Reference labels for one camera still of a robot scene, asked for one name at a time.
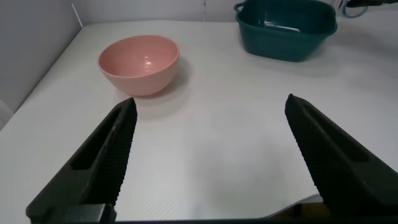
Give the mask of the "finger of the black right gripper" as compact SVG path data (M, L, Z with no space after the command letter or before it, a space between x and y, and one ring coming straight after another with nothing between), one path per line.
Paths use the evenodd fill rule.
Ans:
M381 6L385 4L394 4L395 0L348 0L347 7L369 7Z

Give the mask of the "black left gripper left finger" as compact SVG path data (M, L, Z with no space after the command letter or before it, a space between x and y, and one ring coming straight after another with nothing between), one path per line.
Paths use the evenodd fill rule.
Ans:
M27 206L32 222L113 222L137 122L136 103L118 103Z

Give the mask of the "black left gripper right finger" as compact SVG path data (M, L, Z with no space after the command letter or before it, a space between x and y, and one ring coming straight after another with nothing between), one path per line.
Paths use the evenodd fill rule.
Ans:
M290 94L285 115L332 214L397 214L395 170L303 98Z

